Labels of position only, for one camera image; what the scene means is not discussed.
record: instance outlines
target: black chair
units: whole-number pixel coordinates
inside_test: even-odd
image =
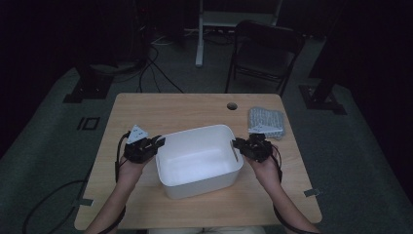
[[[275,93],[282,97],[304,44],[304,36],[294,30],[252,20],[241,21],[235,28],[234,51],[225,93],[228,93],[231,76],[236,79],[236,73],[240,72],[277,82]]]

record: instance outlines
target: desk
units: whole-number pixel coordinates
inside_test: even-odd
[[[204,0],[200,0],[198,47],[195,65],[201,67],[204,63],[204,26],[235,27],[242,20],[256,20],[276,25],[282,6],[282,1],[283,0],[279,0],[277,2],[277,6],[273,14],[259,14],[204,11]]]
[[[229,110],[228,102],[238,109]],[[277,109],[285,113],[277,95],[244,94],[119,94],[115,100],[105,133],[94,162],[84,199],[91,207],[81,206],[75,226],[84,230],[115,187],[114,162],[120,137],[133,125],[149,137],[188,129],[224,124],[235,137],[247,138],[247,113],[253,106]],[[303,191],[312,188],[288,119],[285,136],[272,140],[282,155],[282,186],[292,201],[311,222],[321,221],[314,196]],[[155,160],[148,163],[127,203],[120,224],[124,229],[167,227],[209,227],[277,224],[272,202],[255,178],[249,164],[241,168],[230,187],[182,200],[168,198],[159,180]]]

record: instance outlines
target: gray carpet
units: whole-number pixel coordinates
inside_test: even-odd
[[[208,39],[226,42],[221,37]],[[195,37],[188,37],[184,47],[163,40],[158,43],[167,45],[155,46],[159,50],[156,64],[185,93],[223,93],[231,46],[206,42],[204,66],[197,68]],[[318,201],[323,219],[318,227],[323,233],[413,233],[412,205],[351,93],[340,86],[333,90],[348,115],[309,110],[304,104],[298,86],[319,82],[308,76],[321,47],[321,41],[308,39],[282,98],[310,180],[322,192]],[[152,69],[142,77],[143,92],[157,93],[158,84],[162,93],[178,93],[154,66]],[[72,69],[56,82],[0,161],[0,233],[22,232],[36,204],[65,183],[85,178],[116,95],[138,91],[139,83],[138,75],[117,76],[107,99],[62,103],[77,81],[78,74]],[[240,77],[231,84],[230,93],[272,93],[273,88],[272,84]],[[82,118],[99,118],[97,128],[78,130]],[[64,220],[81,185],[68,185],[47,199],[26,223],[27,233],[48,233]],[[55,233],[80,233],[73,225],[76,212],[75,208]],[[283,233],[279,226],[266,230]]]

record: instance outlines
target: black cable on floor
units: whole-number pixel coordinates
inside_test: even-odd
[[[77,184],[77,183],[82,183],[82,187],[78,192],[78,195],[76,197],[77,200],[81,199],[83,190],[85,189],[86,184],[88,183],[88,178],[89,175],[91,174],[92,171],[92,167],[89,168],[87,175],[85,176],[84,179],[79,179],[79,180],[74,180],[68,183],[65,183],[64,185],[60,186],[59,188],[55,189],[54,191],[52,191],[49,195],[47,195],[45,198],[42,199],[42,201],[40,201],[39,203],[36,204],[36,206],[30,211],[30,213],[27,215],[26,219],[24,220],[23,223],[23,227],[22,227],[22,233],[26,234],[27,233],[27,225],[28,225],[28,221],[31,219],[31,217],[33,216],[33,214],[37,211],[37,209],[42,206],[42,204],[44,202],[46,202],[49,198],[51,198],[54,194],[56,194],[58,191],[60,191],[62,188],[65,188],[69,185],[72,184]],[[56,225],[51,231],[48,232],[48,234],[54,233],[56,232],[69,218],[70,216],[73,214],[75,210],[75,207],[72,207],[70,209],[70,211],[67,213],[66,217],[58,224]]]
[[[140,75],[139,75],[139,84],[138,84],[138,87],[136,88],[136,92],[137,92],[137,90],[139,90],[141,93],[143,93],[143,90],[142,90],[142,77],[143,77],[143,74],[145,73],[145,71],[146,71],[148,68],[151,68],[151,70],[152,70],[151,65],[154,65],[154,66],[164,75],[164,77],[165,77],[179,92],[181,92],[182,94],[184,94],[184,92],[183,92],[178,86],[176,86],[176,85],[168,78],[167,74],[165,74],[165,72],[155,63],[155,60],[156,60],[156,58],[158,57],[159,51],[158,51],[155,47],[153,47],[153,46],[151,46],[151,49],[153,49],[153,50],[156,52],[155,58],[154,58],[154,59],[148,58],[148,60],[149,60],[150,62],[146,65],[146,67],[141,71],[141,73],[140,73]],[[158,89],[158,91],[159,91],[159,93],[160,93],[161,90],[159,89],[158,83],[156,82],[156,80],[155,80],[155,84],[156,84],[157,89]]]

